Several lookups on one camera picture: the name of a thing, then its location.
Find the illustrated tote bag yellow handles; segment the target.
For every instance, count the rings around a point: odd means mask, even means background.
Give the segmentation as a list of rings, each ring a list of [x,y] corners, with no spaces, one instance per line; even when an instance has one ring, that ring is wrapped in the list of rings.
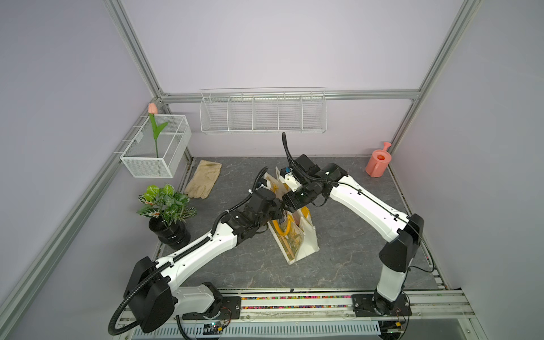
[[[268,230],[288,265],[320,250],[317,232],[308,207],[300,208],[294,213],[287,212],[282,222],[278,220],[268,222]]]

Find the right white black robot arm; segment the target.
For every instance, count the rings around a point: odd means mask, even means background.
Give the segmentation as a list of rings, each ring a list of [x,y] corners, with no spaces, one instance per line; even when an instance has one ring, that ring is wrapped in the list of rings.
[[[286,133],[282,145],[288,166],[280,172],[289,191],[282,197],[285,210],[295,212],[319,196],[331,199],[362,218],[385,240],[379,253],[381,276],[371,297],[365,297],[356,311],[365,316],[412,314],[403,288],[415,255],[422,243],[424,219],[390,207],[365,190],[346,170],[334,163],[321,168],[306,155],[294,158]]]

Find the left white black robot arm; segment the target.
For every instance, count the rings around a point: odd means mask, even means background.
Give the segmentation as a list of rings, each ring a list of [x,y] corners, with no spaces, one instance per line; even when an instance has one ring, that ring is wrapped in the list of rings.
[[[140,327],[145,333],[160,328],[172,317],[197,315],[216,319],[225,309],[224,297],[210,282],[185,286],[184,282],[217,256],[253,238],[259,228],[282,216],[281,202],[266,188],[262,168],[249,195],[222,212],[210,232],[182,249],[155,261],[140,259],[133,268],[123,300],[108,324],[117,336]]]

